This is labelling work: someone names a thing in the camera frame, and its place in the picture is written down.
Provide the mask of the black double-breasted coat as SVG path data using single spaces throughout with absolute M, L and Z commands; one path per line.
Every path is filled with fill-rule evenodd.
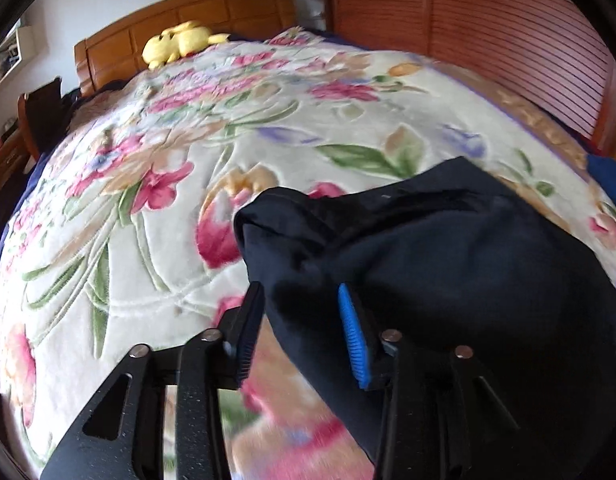
M 568 393 L 585 399 L 588 471 L 616 479 L 616 288 L 594 252 L 500 181 L 455 158 L 384 188 L 313 198 L 262 192 L 234 218 L 282 349 L 370 456 L 381 400 L 358 387 L 337 293 L 458 298 L 504 286 L 553 292 L 573 327 Z

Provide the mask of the floral bed blanket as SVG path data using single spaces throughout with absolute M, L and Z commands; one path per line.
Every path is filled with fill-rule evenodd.
M 599 258 L 616 198 L 539 108 L 466 68 L 300 28 L 146 70 L 77 108 L 0 243 L 0 392 L 38 478 L 138 342 L 178 346 L 247 286 L 232 220 L 276 185 L 314 198 L 468 158 Z

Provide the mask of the wooden desk with cabinets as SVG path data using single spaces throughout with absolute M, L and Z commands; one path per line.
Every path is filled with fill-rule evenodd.
M 12 177 L 23 172 L 29 159 L 24 137 L 15 129 L 0 148 L 0 193 Z

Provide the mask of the navy blue bed sheet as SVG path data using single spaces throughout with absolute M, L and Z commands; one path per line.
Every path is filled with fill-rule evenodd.
M 616 162 L 537 107 L 412 53 L 294 27 L 75 102 L 0 229 L 0 294 L 31 309 L 198 291 L 240 258 L 232 221 L 273 186 L 335 197 L 464 157 L 589 243 L 616 282 Z

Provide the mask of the wooden chair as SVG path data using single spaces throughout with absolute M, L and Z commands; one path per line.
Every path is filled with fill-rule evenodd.
M 35 162 L 54 148 L 65 132 L 61 83 L 62 78 L 55 77 L 17 100 L 18 130 Z

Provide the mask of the yellow plush toy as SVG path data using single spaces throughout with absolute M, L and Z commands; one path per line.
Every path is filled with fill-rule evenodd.
M 143 48 L 142 60 L 150 70 L 156 70 L 215 44 L 224 44 L 229 37 L 229 34 L 214 34 L 196 21 L 184 22 L 150 38 Z

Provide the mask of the wooden louvred wardrobe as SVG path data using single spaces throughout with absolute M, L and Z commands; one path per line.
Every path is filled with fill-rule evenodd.
M 616 158 L 616 58 L 572 0 L 322 1 L 336 36 L 474 70 Z

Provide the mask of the wooden bed headboard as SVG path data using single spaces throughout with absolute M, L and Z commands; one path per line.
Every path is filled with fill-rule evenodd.
M 267 39 L 297 24 L 294 0 L 162 0 L 106 26 L 74 47 L 83 96 L 112 80 L 127 80 L 146 69 L 148 40 L 188 21 L 212 32 Z

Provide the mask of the white wall shelf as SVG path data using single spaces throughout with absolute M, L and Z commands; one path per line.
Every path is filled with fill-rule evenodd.
M 0 86 L 35 56 L 34 32 L 20 18 L 0 44 Z

